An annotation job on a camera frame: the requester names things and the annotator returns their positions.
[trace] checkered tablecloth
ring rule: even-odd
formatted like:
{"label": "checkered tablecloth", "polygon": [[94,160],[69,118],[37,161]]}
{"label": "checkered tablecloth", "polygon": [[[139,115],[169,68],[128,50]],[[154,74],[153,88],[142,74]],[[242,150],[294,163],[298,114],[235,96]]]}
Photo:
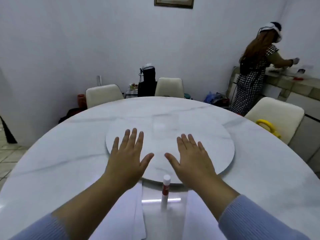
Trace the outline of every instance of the checkered tablecloth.
{"label": "checkered tablecloth", "polygon": [[136,98],[136,97],[138,97],[138,88],[136,88],[135,90],[130,90],[130,86],[129,86],[125,93],[125,98],[130,99],[130,98]]}

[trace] picture frame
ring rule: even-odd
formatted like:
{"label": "picture frame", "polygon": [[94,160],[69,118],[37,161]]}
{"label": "picture frame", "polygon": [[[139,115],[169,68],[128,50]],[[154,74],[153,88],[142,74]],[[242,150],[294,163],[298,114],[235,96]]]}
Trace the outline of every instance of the picture frame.
{"label": "picture frame", "polygon": [[154,0],[155,6],[193,9],[194,0]]}

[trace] glue stick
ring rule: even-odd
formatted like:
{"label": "glue stick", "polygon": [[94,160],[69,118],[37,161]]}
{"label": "glue stick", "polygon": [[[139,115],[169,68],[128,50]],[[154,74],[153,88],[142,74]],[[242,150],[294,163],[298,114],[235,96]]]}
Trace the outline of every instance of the glue stick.
{"label": "glue stick", "polygon": [[162,198],[161,198],[161,209],[162,210],[166,209],[167,205],[168,205],[170,181],[171,181],[170,175],[165,175],[163,177]]}

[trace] cream leather chair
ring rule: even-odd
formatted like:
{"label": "cream leather chair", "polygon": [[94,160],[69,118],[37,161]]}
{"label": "cream leather chair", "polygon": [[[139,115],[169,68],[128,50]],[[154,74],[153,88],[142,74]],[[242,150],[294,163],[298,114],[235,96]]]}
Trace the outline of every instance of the cream leather chair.
{"label": "cream leather chair", "polygon": [[182,80],[180,78],[159,78],[154,96],[184,98]]}
{"label": "cream leather chair", "polygon": [[271,97],[262,98],[245,116],[254,123],[260,119],[272,123],[275,130],[281,135],[281,140],[287,145],[303,117],[302,108]]}
{"label": "cream leather chair", "polygon": [[94,106],[124,99],[120,88],[115,85],[106,85],[89,88],[85,92],[88,109]]}

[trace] finger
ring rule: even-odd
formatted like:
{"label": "finger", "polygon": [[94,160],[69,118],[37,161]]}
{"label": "finger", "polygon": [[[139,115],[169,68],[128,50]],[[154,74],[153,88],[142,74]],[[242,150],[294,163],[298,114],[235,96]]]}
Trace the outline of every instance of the finger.
{"label": "finger", "polygon": [[139,153],[139,154],[141,153],[141,150],[142,150],[143,137],[144,137],[143,131],[140,131],[139,136],[138,136],[137,143],[136,143],[136,145],[134,146],[134,151],[137,152],[137,153]]}
{"label": "finger", "polygon": [[200,151],[206,151],[206,149],[203,147],[201,141],[198,142],[198,147],[199,147]]}
{"label": "finger", "polygon": [[188,140],[188,138],[186,137],[185,134],[181,135],[181,139],[183,141],[183,144],[186,146],[186,149],[191,149],[192,148],[192,145],[191,145],[190,141]]}
{"label": "finger", "polygon": [[130,139],[128,141],[128,144],[127,144],[126,148],[133,149],[134,148],[134,144],[136,143],[136,138],[137,138],[137,128],[133,128],[131,136],[130,136]]}
{"label": "finger", "polygon": [[146,155],[146,156],[142,159],[142,161],[141,161],[141,163],[140,163],[140,166],[142,167],[143,172],[147,169],[147,167],[148,167],[151,159],[153,158],[153,156],[154,156],[153,153],[149,153],[148,155]]}
{"label": "finger", "polygon": [[178,160],[170,153],[166,153],[164,156],[166,157],[166,159],[168,159],[174,171],[176,172],[180,167],[180,163],[178,162]]}
{"label": "finger", "polygon": [[197,147],[197,143],[195,142],[195,140],[191,134],[188,135],[188,139],[193,147]]}
{"label": "finger", "polygon": [[118,146],[119,146],[119,137],[116,137],[113,142],[113,146],[112,146],[112,150],[111,150],[110,155],[118,152]]}
{"label": "finger", "polygon": [[129,136],[130,136],[130,130],[127,129],[127,130],[125,131],[125,133],[124,133],[124,137],[123,137],[123,139],[122,139],[122,143],[121,143],[121,145],[120,145],[119,150],[122,150],[122,149],[125,149],[125,148],[126,148],[127,143],[128,143],[128,141],[129,141]]}
{"label": "finger", "polygon": [[177,137],[177,144],[178,144],[179,153],[182,153],[183,151],[186,150],[186,146],[183,144],[181,137]]}

